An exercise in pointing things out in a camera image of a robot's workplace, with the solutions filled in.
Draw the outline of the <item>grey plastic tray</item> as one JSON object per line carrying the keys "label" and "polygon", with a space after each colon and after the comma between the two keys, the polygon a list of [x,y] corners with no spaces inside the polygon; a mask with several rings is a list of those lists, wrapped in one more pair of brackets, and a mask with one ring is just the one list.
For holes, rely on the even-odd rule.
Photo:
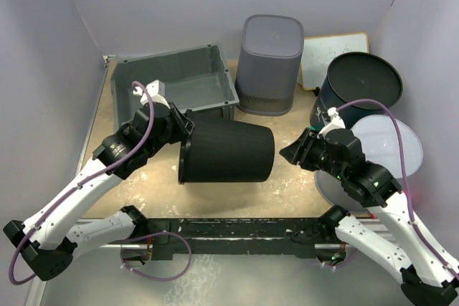
{"label": "grey plastic tray", "polygon": [[140,107],[132,82],[147,85],[155,80],[164,83],[165,98],[181,112],[235,118],[239,98],[230,69],[222,48],[208,44],[117,62],[110,78],[115,128],[129,121]]}

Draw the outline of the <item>black ribbed round bin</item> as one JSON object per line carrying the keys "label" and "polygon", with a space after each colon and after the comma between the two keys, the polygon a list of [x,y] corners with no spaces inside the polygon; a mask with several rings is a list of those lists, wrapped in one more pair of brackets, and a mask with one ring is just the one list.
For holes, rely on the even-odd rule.
{"label": "black ribbed round bin", "polygon": [[259,183],[273,169],[271,129],[222,118],[192,119],[191,135],[181,142],[178,182]]}

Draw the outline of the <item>grey mesh square bin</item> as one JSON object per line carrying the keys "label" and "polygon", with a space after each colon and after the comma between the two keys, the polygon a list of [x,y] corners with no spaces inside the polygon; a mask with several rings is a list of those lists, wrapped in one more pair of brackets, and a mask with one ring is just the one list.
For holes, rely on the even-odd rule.
{"label": "grey mesh square bin", "polygon": [[281,116],[290,111],[303,41],[303,26],[297,19],[272,14],[246,19],[235,80],[242,112]]}

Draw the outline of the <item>dark blue round bin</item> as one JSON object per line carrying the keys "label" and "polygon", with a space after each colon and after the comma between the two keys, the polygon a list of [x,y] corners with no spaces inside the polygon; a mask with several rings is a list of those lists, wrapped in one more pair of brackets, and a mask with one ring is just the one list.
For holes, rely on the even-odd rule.
{"label": "dark blue round bin", "polygon": [[403,93],[398,71],[386,60],[366,52],[348,52],[334,58],[310,113],[310,125],[320,130],[330,107],[359,99],[395,105]]}

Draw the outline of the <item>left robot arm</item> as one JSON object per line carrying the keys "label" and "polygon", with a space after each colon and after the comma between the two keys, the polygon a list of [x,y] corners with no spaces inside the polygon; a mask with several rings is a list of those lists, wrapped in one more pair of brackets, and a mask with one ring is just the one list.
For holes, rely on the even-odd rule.
{"label": "left robot arm", "polygon": [[112,216],[79,225],[80,217],[111,189],[146,165],[167,144],[186,140],[193,122],[174,104],[144,105],[131,121],[105,138],[73,180],[43,209],[24,221],[11,220],[3,232],[15,247],[9,281],[47,281],[83,254],[111,242],[139,243],[153,236],[148,219],[124,206]]}

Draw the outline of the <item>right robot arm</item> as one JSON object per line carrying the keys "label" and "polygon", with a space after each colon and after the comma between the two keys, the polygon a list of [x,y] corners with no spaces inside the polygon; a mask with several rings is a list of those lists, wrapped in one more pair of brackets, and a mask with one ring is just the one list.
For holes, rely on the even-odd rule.
{"label": "right robot arm", "polygon": [[324,241],[340,239],[368,256],[399,283],[413,305],[451,305],[458,297],[458,260],[409,212],[407,194],[398,181],[384,166],[366,159],[351,130],[322,135],[307,128],[280,155],[304,170],[336,178],[395,240],[386,240],[335,205],[321,217],[318,231]]}

